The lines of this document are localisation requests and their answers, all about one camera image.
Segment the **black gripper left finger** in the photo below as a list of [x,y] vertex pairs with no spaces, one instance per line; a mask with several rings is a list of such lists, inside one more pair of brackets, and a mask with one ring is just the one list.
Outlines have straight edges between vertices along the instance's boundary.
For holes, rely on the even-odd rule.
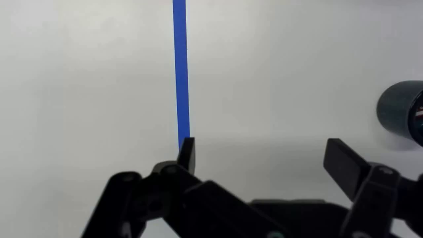
[[195,141],[186,138],[172,162],[149,176],[113,175],[82,238],[140,238],[161,219],[179,238],[283,238],[283,229],[212,182],[194,176]]

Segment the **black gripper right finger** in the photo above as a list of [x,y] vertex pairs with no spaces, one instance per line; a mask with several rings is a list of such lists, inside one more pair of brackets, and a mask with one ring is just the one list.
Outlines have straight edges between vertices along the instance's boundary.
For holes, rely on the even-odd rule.
[[423,176],[405,179],[391,167],[365,160],[334,138],[326,142],[322,166],[351,201],[341,238],[396,238],[391,233],[395,219],[423,237]]

